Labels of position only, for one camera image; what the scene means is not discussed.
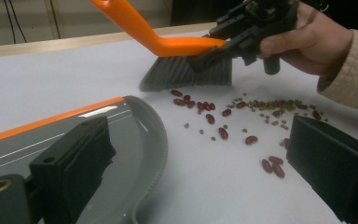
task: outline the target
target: brush bristles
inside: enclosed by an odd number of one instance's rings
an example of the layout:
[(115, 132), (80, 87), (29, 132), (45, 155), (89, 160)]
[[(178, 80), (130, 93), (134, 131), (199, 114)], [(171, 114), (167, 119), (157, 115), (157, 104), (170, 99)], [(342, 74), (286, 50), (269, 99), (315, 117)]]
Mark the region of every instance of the brush bristles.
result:
[(142, 79), (141, 91), (162, 91), (185, 86), (231, 85), (231, 60), (222, 60), (204, 72), (196, 73), (188, 57), (159, 57)]

